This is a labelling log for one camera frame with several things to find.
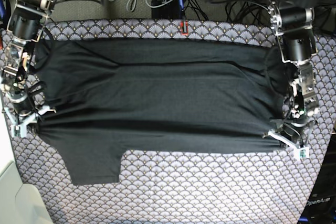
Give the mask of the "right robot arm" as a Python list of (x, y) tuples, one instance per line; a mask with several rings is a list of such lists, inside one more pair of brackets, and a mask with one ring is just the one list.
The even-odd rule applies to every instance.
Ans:
[(1, 73), (1, 91), (12, 108), (4, 108), (7, 116), (18, 124), (26, 117), (40, 117), (26, 79), (31, 68), (35, 44), (39, 42), (57, 0), (15, 0), (14, 11), (7, 23), (12, 39), (5, 48), (5, 64)]

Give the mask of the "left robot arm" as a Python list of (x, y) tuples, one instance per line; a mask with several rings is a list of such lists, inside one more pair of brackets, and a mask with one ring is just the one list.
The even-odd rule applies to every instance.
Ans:
[(305, 147), (305, 129), (312, 129), (312, 118), (319, 111), (315, 74), (310, 62), (317, 54), (313, 33), (314, 9), (320, 0), (270, 0), (268, 13), (282, 62), (293, 70), (289, 77), (289, 112), (278, 129), (270, 132), (296, 149)]

